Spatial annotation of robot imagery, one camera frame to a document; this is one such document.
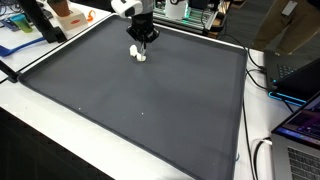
laptop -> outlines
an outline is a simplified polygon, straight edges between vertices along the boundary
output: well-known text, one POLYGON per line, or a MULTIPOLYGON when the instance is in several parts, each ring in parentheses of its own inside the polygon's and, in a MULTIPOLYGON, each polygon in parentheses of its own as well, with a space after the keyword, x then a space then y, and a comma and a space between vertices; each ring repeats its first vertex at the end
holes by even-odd
POLYGON ((320 91, 320 58, 310 61, 274 52, 264 54, 269 97, 301 106, 320 91))
POLYGON ((272 131, 276 180, 320 180, 320 92, 272 131))

desk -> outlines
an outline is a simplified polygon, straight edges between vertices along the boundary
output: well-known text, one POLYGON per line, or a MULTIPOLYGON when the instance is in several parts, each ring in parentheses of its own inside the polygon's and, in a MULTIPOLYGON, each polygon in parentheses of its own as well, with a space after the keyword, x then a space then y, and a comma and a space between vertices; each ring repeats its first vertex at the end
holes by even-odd
MULTIPOLYGON (((70 7, 75 7, 79 9, 85 14, 85 16, 88 15, 90 10, 94 10, 96 12, 96 17, 92 22, 88 23, 88 26, 84 25, 84 26, 80 26, 75 29, 72 29, 70 31, 66 31, 65 35, 69 40, 74 36, 76 36, 77 34, 79 34, 80 32, 82 32, 83 30, 85 30, 86 28, 93 26, 96 22, 100 21, 101 19, 111 14, 110 12, 107 12, 107 11, 83 6, 76 3, 70 3, 70 7)), ((48 5, 46 5, 44 8, 53 12, 53 10, 48 5)), ((50 22, 54 27, 60 26, 56 18, 50 19, 50 22)), ((42 36, 41 33, 34 26, 33 26, 33 32, 28 34, 23 33, 22 31, 12 32, 8 28, 1 28, 0 44, 4 47, 11 49, 21 44, 24 44, 26 42, 37 39, 41 36, 42 36)), ((34 44, 32 46, 26 47, 25 49, 22 49, 8 57, 3 57, 3 58, 1 57, 0 59, 10 68, 12 68, 14 71, 19 71, 23 67, 27 66, 28 64, 32 63, 33 61, 37 60, 39 57, 43 56, 44 54, 57 48, 60 45, 62 44, 59 44, 57 42, 48 44, 46 41, 43 41, 43 42, 34 44)), ((5 78, 7 78, 7 75, 0 71, 0 81, 2 81, 5 78)))
MULTIPOLYGON (((209 38, 205 39, 238 47, 209 38)), ((262 64, 261 52, 252 51, 251 54, 258 64, 262 64)), ((248 61, 248 69, 252 68, 254 66, 248 61)), ((258 83, 265 84, 262 75, 253 75, 258 83)), ((290 114, 282 102, 268 98, 266 92, 258 89, 249 78, 246 80, 244 100, 251 143, 255 142, 255 139, 269 136, 269 132, 290 114)), ((117 180, 192 179, 161 159, 20 83, 12 84, 5 81, 0 85, 0 106, 117 180)), ((238 140, 240 159, 236 162, 235 180, 252 179, 243 122, 242 118, 238 140)), ((271 151, 268 146, 262 146, 258 160, 260 179, 273 179, 271 151)))

laptop keyboard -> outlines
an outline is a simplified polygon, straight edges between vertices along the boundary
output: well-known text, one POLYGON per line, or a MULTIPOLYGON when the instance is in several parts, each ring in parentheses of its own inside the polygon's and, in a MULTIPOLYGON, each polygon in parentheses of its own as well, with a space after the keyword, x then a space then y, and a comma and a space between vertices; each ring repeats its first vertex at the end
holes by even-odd
POLYGON ((293 180, 320 180, 320 158, 288 148, 293 180))
POLYGON ((296 70, 297 69, 295 68, 278 64, 278 71, 279 71, 280 78, 284 78, 285 76, 288 76, 289 74, 293 73, 296 70))

computer screen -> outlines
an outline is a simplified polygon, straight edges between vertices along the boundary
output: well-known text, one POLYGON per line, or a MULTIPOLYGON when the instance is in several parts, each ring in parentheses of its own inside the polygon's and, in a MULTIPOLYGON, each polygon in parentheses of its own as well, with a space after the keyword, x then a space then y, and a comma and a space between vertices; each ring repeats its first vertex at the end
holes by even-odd
POLYGON ((276 131, 320 146, 320 94, 276 131))

gray mat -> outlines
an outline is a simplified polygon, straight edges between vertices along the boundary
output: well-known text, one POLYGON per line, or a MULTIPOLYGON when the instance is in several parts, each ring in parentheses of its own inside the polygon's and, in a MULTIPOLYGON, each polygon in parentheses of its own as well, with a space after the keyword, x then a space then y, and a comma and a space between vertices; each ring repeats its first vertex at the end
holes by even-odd
POLYGON ((138 63, 128 24, 112 16, 20 82, 196 179, 233 179, 246 52, 159 28, 138 63))

